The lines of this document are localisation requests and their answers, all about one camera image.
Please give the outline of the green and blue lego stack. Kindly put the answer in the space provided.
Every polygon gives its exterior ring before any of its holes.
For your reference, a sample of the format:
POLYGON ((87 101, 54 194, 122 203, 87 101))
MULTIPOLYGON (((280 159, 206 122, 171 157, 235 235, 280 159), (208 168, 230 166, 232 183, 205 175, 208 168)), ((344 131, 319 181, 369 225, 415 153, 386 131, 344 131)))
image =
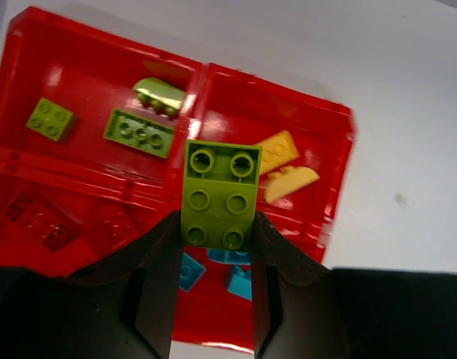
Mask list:
POLYGON ((40 98, 25 126, 55 142, 64 142, 76 125, 78 116, 44 97, 40 98))

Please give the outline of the red curved lego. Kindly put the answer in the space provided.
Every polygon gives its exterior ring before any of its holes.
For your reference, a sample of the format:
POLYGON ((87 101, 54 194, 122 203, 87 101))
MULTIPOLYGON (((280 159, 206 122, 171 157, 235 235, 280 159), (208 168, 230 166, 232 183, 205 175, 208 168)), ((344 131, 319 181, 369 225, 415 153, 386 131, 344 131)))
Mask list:
POLYGON ((141 236, 139 226, 124 205, 101 202, 91 214, 91 244, 101 254, 117 251, 141 236))

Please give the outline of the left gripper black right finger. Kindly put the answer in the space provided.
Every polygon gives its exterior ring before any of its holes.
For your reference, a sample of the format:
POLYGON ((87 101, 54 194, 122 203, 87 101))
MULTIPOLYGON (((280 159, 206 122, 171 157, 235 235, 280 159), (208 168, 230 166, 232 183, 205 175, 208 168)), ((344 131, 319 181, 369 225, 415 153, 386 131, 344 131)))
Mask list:
POLYGON ((457 274, 328 269, 253 222, 256 358, 457 358, 457 274))

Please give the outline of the teal lego block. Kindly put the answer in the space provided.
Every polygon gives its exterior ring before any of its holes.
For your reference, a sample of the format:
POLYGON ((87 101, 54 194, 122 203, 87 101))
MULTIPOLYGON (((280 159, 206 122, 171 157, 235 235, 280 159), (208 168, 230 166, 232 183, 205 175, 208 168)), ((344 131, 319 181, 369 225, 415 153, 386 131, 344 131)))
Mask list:
POLYGON ((207 256, 211 261, 220 264, 234 266, 249 266, 251 264, 251 255, 246 252, 208 249, 207 256))

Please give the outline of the green lego cube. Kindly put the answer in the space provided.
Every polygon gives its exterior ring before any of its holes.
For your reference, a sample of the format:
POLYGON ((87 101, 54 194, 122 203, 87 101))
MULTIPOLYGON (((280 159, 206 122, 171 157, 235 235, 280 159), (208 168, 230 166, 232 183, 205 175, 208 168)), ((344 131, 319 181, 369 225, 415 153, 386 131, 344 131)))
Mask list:
POLYGON ((188 140, 180 235, 184 245, 251 252, 262 147, 188 140))

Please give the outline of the teal lego brick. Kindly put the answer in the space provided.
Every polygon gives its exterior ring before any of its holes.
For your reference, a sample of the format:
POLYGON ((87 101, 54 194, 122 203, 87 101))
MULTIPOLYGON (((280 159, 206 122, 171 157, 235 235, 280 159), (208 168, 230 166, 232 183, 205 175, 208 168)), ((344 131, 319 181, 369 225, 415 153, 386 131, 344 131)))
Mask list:
POLYGON ((205 272, 206 267, 202 263, 199 263, 189 254, 184 253, 180 270, 179 288, 184 292, 190 292, 205 272))

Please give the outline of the yellow square lego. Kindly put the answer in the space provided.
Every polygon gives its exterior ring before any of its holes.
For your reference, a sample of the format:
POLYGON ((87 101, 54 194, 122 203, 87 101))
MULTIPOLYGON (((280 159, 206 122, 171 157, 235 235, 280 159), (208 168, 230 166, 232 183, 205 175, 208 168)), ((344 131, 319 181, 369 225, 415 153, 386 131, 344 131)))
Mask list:
POLYGON ((274 203, 319 179, 320 176, 311 168, 283 166, 279 171, 268 173, 265 201, 274 203))

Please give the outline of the green long lego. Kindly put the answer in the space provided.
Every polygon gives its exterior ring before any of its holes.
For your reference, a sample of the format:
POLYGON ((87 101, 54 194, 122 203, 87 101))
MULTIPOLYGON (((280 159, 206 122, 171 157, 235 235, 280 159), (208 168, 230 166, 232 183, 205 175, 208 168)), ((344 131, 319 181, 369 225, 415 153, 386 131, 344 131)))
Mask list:
POLYGON ((166 159, 174 139, 174 129, 154 120, 114 108, 103 137, 144 153, 166 159))

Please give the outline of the red lego brick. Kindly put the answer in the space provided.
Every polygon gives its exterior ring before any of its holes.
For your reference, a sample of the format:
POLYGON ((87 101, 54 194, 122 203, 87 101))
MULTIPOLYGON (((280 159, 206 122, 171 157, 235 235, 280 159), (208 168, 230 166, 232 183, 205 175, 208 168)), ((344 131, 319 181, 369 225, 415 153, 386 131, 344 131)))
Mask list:
POLYGON ((5 207, 6 218, 54 253, 79 234, 78 224, 53 203, 30 191, 19 192, 5 207))

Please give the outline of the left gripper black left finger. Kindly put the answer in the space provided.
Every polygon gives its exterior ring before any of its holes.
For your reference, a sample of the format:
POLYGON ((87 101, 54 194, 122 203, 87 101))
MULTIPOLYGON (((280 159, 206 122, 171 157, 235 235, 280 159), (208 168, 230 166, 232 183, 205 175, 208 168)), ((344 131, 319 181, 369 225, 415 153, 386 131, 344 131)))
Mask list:
POLYGON ((0 358, 167 358, 180 213, 69 277, 0 267, 0 358))

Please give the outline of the yellow long lego plate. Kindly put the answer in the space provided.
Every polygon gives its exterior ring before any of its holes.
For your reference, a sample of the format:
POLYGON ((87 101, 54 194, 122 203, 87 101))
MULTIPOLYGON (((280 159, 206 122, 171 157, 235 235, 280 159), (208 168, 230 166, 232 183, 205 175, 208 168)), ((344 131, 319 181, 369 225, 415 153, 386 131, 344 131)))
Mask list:
POLYGON ((260 176, 299 157, 295 142, 286 130, 256 143, 256 146, 262 147, 260 176))

